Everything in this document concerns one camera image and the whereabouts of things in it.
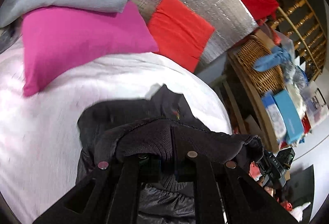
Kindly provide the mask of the black puffer jacket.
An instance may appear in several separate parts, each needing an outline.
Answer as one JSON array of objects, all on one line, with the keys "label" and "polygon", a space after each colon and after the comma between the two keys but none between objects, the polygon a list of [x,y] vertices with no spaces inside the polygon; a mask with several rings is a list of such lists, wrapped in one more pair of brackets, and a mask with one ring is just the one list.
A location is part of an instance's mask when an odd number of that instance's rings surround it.
[{"label": "black puffer jacket", "polygon": [[[102,101],[83,111],[78,120],[82,150],[77,180],[113,157],[153,154],[170,160],[173,127],[183,131],[198,153],[216,163],[233,160],[249,171],[264,154],[259,137],[211,131],[193,116],[182,94],[162,86],[150,99]],[[137,221],[195,223],[192,184],[177,182],[172,171],[163,172],[156,183],[144,183]]]}]

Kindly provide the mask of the light blue cardboard box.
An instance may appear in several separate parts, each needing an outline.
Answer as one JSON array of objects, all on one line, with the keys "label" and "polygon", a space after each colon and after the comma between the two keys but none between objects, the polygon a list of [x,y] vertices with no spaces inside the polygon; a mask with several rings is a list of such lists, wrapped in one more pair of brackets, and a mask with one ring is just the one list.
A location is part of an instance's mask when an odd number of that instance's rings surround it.
[{"label": "light blue cardboard box", "polygon": [[286,135],[284,140],[287,144],[298,141],[304,133],[304,128],[297,110],[288,91],[282,90],[273,97],[285,124]]}]

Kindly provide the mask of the white blue tissue pack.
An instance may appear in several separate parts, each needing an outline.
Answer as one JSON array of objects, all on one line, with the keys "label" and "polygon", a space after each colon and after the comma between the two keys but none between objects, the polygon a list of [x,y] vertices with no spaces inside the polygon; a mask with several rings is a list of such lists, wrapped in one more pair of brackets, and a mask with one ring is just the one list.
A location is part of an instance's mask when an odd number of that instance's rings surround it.
[{"label": "white blue tissue pack", "polygon": [[272,91],[267,91],[261,98],[266,113],[270,119],[276,139],[281,142],[287,133],[287,128],[285,126],[282,114],[280,113],[274,98],[272,97]]}]

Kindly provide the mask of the wooden side table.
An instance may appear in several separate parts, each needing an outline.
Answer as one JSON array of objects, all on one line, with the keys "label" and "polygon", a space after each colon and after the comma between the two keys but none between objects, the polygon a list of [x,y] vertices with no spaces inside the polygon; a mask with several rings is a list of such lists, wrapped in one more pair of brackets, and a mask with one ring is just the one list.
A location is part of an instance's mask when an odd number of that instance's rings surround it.
[{"label": "wooden side table", "polygon": [[238,49],[219,57],[221,73],[210,87],[223,102],[234,134],[252,134],[261,138],[264,148],[279,151],[279,144],[261,97],[237,59]]}]

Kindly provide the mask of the white pink bed blanket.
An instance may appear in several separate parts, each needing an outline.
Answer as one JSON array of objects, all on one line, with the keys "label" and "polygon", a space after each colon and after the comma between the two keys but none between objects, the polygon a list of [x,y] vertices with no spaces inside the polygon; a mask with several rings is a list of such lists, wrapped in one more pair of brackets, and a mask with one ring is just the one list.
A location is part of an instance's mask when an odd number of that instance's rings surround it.
[{"label": "white pink bed blanket", "polygon": [[162,85],[183,94],[194,117],[232,132],[224,105],[201,79],[155,53],[106,55],[24,97],[23,43],[1,54],[1,194],[32,223],[74,184],[81,151],[78,118],[103,100],[150,98]]}]

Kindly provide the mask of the wicker basket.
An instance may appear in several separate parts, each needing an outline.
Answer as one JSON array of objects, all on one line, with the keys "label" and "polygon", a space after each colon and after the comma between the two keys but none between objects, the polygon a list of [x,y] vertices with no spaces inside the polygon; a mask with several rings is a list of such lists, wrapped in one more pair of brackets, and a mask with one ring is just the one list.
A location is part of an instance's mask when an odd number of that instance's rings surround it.
[{"label": "wicker basket", "polygon": [[236,58],[260,96],[284,89],[282,69],[271,64],[273,54],[256,36],[251,35],[236,53]]}]

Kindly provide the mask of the light blue cloth in basket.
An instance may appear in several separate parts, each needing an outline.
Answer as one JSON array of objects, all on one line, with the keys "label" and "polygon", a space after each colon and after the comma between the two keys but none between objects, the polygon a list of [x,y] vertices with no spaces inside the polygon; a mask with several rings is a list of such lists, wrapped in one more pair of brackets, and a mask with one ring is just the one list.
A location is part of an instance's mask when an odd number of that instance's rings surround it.
[{"label": "light blue cloth in basket", "polygon": [[269,55],[262,56],[254,62],[253,69],[258,72],[265,72],[291,60],[291,55],[285,48],[274,46]]}]

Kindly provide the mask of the red cushion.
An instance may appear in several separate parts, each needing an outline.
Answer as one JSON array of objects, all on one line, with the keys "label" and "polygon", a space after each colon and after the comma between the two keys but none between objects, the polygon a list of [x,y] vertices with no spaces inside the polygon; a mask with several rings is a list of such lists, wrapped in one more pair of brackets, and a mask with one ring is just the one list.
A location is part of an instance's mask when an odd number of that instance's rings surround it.
[{"label": "red cushion", "polygon": [[215,28],[180,0],[161,0],[148,30],[158,45],[157,53],[189,72],[194,72]]}]

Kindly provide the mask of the magenta pillow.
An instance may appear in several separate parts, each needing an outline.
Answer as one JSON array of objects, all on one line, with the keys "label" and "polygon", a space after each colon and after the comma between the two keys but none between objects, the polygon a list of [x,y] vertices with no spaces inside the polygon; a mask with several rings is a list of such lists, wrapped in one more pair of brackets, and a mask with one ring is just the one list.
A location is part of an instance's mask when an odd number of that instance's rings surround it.
[{"label": "magenta pillow", "polygon": [[22,39],[25,97],[44,90],[65,71],[99,57],[158,51],[132,1],[123,12],[115,13],[56,6],[34,9],[23,17]]}]

